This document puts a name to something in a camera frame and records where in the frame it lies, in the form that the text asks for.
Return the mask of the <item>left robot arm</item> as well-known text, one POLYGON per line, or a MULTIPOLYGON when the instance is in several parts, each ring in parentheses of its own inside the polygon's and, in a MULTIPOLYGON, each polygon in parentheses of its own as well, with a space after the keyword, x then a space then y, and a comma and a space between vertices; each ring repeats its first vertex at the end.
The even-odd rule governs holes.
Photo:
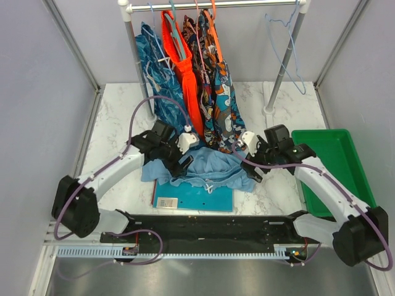
POLYGON ((198 145, 199 138, 190 127, 177 134, 174 127, 158 120, 150 130, 132 136, 123 150, 107 164, 73 178, 64 176, 57 187, 51 215, 56 220, 54 237, 60 236, 59 227, 84 238, 93 232, 113 232, 121 242, 135 237, 135 227, 129 224, 122 210, 99 208, 100 199, 119 181, 153 160, 160 160, 174 178, 184 176, 193 161, 185 154, 198 145))

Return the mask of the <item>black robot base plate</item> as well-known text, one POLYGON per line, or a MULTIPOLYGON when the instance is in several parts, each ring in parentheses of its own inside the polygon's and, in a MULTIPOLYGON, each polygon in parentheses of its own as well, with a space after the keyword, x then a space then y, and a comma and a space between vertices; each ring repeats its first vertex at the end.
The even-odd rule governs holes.
POLYGON ((281 216, 128 215, 123 236, 101 235, 102 243, 137 243, 156 253, 269 252, 279 245, 313 244, 293 221, 301 212, 281 216))

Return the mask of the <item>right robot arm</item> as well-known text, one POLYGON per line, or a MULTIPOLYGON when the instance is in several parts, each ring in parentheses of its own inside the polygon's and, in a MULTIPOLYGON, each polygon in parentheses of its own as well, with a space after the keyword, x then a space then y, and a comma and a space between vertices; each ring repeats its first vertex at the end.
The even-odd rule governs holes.
POLYGON ((285 125, 264 131, 265 137, 245 131, 231 145, 249 178, 258 183, 263 173, 286 169, 304 183, 329 209, 333 221, 304 212, 283 226, 288 242, 303 237, 331 247, 348 266, 361 262, 379 271, 390 271, 394 259, 388 244, 388 214, 371 207, 351 193, 324 166, 307 144, 295 144, 285 125))

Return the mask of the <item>light blue shorts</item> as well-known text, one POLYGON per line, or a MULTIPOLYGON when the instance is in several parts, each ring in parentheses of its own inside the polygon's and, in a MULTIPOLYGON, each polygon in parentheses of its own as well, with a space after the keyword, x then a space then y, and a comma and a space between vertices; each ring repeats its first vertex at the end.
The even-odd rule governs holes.
POLYGON ((141 181, 158 181, 160 185, 170 183, 178 187, 188 183, 194 187, 203 187, 206 191, 214 191, 220 187, 228 187, 251 193, 255 181, 247 177, 241 168, 241 161, 232 154, 224 154, 217 150, 202 147, 188 151, 181 161, 192 157, 193 161, 186 171, 186 175, 173 177, 160 160, 153 160, 143 166, 141 181))

